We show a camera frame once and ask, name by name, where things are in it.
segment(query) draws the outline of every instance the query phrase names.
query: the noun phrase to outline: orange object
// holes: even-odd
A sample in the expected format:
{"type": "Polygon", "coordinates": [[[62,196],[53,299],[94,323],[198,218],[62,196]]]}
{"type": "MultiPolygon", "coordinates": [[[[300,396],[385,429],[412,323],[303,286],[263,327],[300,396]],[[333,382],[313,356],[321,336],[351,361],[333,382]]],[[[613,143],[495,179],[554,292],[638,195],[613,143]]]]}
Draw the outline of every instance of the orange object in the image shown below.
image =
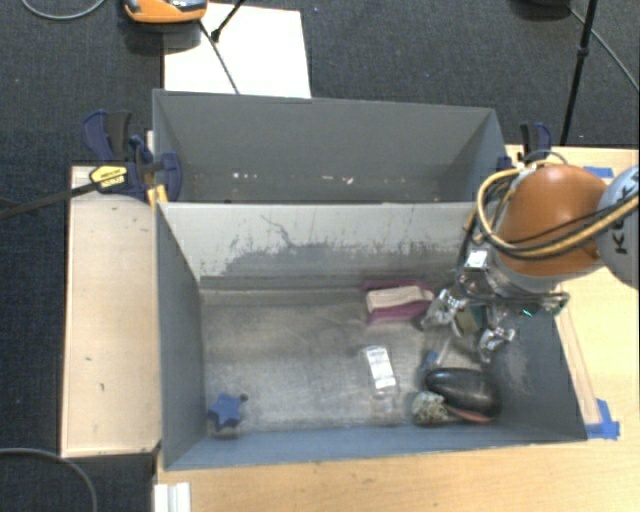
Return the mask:
{"type": "Polygon", "coordinates": [[[183,23],[202,18],[207,0],[124,0],[124,10],[140,23],[183,23]]]}
{"type": "MultiPolygon", "coordinates": [[[[584,220],[571,221],[594,213],[605,189],[601,179],[581,167],[539,168],[525,177],[514,191],[498,236],[518,247],[556,238],[582,225],[584,220]],[[539,235],[565,223],[569,224],[539,235]]],[[[595,242],[589,242],[567,254],[544,260],[518,260],[505,254],[500,254],[500,259],[521,274],[553,277],[584,270],[596,263],[599,255],[595,242]]]]}

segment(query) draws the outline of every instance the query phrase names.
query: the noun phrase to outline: black carpet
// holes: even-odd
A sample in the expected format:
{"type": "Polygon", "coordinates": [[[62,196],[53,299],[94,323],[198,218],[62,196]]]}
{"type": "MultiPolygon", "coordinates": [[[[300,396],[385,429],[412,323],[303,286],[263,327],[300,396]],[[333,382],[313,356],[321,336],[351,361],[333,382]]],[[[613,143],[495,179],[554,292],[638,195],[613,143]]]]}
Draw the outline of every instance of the black carpet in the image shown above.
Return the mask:
{"type": "MultiPolygon", "coordinates": [[[[89,0],[31,0],[72,12],[89,0]]],[[[161,41],[120,1],[72,22],[44,21],[18,0],[0,16],[0,197],[27,201],[66,186],[92,155],[79,124],[128,109],[151,127],[161,41]]],[[[584,15],[587,0],[572,6],[584,15]]],[[[542,121],[559,140],[582,25],[524,0],[264,0],[302,11],[316,97],[493,107],[505,140],[542,121]]],[[[594,28],[638,81],[640,3],[600,2],[594,28]]],[[[568,144],[638,147],[638,94],[592,38],[568,144]]],[[[0,447],[56,451],[65,292],[65,207],[0,222],[0,447]]],[[[81,461],[100,510],[149,510],[148,456],[81,461]]],[[[89,510],[82,481],[33,458],[0,457],[0,510],[89,510]]]]}

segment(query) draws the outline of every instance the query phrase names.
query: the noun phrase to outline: gray bin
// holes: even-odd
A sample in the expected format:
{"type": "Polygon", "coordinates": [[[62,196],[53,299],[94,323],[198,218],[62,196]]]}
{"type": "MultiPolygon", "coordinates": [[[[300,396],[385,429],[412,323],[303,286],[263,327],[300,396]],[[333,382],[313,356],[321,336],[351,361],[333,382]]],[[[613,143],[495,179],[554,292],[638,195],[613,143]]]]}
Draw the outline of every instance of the gray bin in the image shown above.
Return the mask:
{"type": "MultiPolygon", "coordinates": [[[[483,426],[412,425],[417,368],[446,333],[366,322],[366,280],[451,280],[467,201],[504,154],[493,111],[156,91],[154,132],[188,182],[156,223],[167,469],[586,438],[549,314],[495,356],[504,410],[483,426]],[[367,345],[399,383],[384,406],[367,345]],[[206,419],[221,392],[249,397],[232,437],[206,419]]],[[[446,363],[474,364],[463,346],[446,363]]]]}

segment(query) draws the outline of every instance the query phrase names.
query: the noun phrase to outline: black stone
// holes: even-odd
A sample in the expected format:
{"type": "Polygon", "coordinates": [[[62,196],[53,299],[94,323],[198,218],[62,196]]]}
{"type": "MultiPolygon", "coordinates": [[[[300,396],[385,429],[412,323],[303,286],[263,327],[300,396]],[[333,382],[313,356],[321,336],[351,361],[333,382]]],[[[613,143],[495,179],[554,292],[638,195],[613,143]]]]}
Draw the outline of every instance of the black stone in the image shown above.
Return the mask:
{"type": "Polygon", "coordinates": [[[424,378],[427,390],[444,397],[456,410],[480,415],[487,420],[500,414],[502,400],[498,386],[486,374],[468,368],[438,368],[424,378]]]}

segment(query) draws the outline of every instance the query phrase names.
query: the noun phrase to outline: blue painter's tape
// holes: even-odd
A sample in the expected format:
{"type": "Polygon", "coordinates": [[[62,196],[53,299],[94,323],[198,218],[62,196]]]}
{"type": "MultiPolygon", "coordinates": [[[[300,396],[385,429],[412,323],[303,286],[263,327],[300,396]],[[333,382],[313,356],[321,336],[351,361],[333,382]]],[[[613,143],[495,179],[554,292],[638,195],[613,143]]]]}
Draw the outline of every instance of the blue painter's tape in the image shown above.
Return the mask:
{"type": "Polygon", "coordinates": [[[585,425],[589,439],[611,439],[617,441],[620,437],[620,422],[613,421],[609,413],[609,406],[604,400],[596,398],[598,409],[600,409],[601,423],[585,425]]]}
{"type": "Polygon", "coordinates": [[[611,167],[591,167],[585,165],[587,171],[595,174],[598,178],[613,178],[613,169],[611,167]]]}

